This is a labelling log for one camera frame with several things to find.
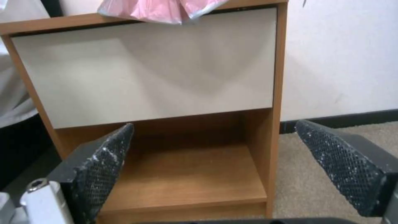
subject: plastic bag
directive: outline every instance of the plastic bag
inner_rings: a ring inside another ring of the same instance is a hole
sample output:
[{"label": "plastic bag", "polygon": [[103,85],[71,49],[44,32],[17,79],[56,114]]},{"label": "plastic bag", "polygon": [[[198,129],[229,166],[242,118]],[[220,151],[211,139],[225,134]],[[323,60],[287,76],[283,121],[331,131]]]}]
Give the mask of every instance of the plastic bag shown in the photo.
[{"label": "plastic bag", "polygon": [[211,12],[228,0],[104,0],[98,13],[145,22],[182,24]]},{"label": "plastic bag", "polygon": [[191,20],[207,14],[228,0],[180,0],[185,12]]}]

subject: bedside cabinet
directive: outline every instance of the bedside cabinet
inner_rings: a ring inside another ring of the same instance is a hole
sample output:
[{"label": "bedside cabinet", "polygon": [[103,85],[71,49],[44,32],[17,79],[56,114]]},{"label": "bedside cabinet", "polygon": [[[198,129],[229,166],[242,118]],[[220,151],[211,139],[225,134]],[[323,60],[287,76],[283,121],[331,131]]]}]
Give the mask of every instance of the bedside cabinet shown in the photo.
[{"label": "bedside cabinet", "polygon": [[0,32],[62,158],[135,125],[100,223],[271,217],[286,16],[230,0],[182,26],[85,14]]}]

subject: wooden shelf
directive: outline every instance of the wooden shelf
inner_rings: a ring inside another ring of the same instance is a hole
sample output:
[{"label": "wooden shelf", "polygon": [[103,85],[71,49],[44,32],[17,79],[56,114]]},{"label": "wooden shelf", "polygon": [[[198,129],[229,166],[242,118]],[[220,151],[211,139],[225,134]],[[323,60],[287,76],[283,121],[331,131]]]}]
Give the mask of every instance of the wooden shelf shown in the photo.
[{"label": "wooden shelf", "polygon": [[196,134],[135,141],[101,213],[265,202],[247,146],[231,138]]}]

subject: open shelf compartment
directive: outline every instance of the open shelf compartment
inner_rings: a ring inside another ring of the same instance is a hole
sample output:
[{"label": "open shelf compartment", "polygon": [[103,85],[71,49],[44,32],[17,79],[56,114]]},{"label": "open shelf compartment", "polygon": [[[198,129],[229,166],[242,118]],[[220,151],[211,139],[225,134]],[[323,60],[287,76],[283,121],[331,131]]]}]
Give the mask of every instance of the open shelf compartment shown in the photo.
[{"label": "open shelf compartment", "polygon": [[135,122],[118,182],[101,214],[264,203],[249,122],[270,109]]}]

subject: white drawer front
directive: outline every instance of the white drawer front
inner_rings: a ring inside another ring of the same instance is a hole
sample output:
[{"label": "white drawer front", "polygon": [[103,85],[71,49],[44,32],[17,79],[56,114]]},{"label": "white drawer front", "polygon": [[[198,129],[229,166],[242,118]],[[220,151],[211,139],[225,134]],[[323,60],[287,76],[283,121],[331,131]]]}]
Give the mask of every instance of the white drawer front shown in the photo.
[{"label": "white drawer front", "polygon": [[272,107],[276,9],[14,37],[54,128]]}]

